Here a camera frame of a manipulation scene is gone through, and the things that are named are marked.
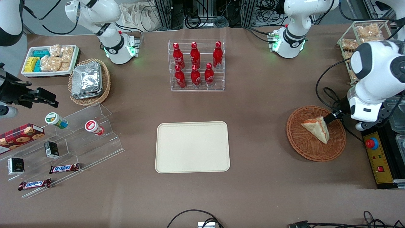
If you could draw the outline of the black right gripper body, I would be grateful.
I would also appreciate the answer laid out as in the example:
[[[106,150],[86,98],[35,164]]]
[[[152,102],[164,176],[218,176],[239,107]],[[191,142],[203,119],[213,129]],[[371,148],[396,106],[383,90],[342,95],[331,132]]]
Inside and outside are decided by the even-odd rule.
[[[9,105],[19,105],[19,97],[21,95],[33,95],[30,93],[33,90],[28,88],[31,85],[31,82],[23,82],[11,74],[1,74],[1,102]]]

